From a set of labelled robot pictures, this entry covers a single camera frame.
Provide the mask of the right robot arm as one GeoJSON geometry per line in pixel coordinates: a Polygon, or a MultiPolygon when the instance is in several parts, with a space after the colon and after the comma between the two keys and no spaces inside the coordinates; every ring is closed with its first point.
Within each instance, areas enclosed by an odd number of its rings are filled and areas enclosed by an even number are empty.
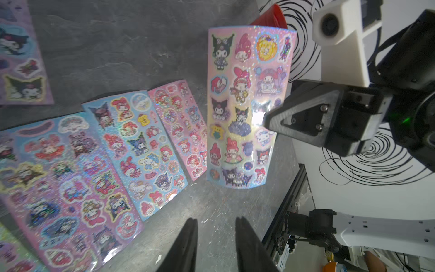
{"type": "Polygon", "coordinates": [[[366,58],[381,32],[373,1],[333,1],[313,15],[321,80],[301,80],[265,127],[319,147],[328,182],[398,187],[435,179],[435,12],[420,16],[366,58]]]}

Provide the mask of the blue glitter sticker sheet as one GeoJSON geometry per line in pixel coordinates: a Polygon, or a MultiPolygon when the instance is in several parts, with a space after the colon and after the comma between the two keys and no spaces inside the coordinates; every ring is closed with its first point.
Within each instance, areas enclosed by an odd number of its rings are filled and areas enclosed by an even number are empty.
{"type": "Polygon", "coordinates": [[[52,272],[91,272],[143,223],[83,112],[1,131],[1,199],[52,272]]]}

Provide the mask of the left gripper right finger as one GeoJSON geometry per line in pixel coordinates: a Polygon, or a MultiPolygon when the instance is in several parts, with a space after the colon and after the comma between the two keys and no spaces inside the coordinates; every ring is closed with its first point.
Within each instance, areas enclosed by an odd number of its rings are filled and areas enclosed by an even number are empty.
{"type": "Polygon", "coordinates": [[[239,272],[278,272],[276,265],[245,217],[236,218],[235,242],[239,272]]]}

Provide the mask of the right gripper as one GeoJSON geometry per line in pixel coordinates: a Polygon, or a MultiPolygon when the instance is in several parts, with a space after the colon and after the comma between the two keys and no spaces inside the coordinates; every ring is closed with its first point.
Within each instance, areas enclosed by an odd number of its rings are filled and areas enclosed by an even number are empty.
{"type": "Polygon", "coordinates": [[[368,151],[392,100],[383,88],[296,81],[263,124],[279,135],[351,156],[368,151]]]}

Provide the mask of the yellow pink sticker sheet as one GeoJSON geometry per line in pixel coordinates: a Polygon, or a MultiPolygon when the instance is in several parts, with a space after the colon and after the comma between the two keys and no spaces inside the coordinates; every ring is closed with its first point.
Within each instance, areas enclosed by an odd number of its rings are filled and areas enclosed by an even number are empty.
{"type": "Polygon", "coordinates": [[[209,29],[209,181],[232,189],[266,183],[277,134],[264,119],[285,99],[296,38],[275,27],[209,29]]]}

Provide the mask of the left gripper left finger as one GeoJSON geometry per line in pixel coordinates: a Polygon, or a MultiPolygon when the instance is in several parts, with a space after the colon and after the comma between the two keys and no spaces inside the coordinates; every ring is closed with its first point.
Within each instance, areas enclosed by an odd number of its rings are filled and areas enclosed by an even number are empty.
{"type": "Polygon", "coordinates": [[[198,249],[198,221],[189,218],[157,272],[194,272],[198,249]]]}

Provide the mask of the purple holographic Kuromi sheet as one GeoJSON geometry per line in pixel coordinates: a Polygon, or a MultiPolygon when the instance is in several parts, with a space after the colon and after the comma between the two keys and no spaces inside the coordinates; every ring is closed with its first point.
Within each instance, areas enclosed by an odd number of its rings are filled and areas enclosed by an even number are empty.
{"type": "Polygon", "coordinates": [[[1,1],[1,105],[52,104],[27,1],[1,1]]]}

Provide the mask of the pink My Melody sticker sheet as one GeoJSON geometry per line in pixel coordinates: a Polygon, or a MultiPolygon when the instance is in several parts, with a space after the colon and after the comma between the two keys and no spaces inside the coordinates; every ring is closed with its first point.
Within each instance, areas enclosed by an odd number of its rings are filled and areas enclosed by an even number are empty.
{"type": "Polygon", "coordinates": [[[207,170],[206,122],[186,80],[148,92],[164,128],[189,176],[197,180],[207,170]]]}

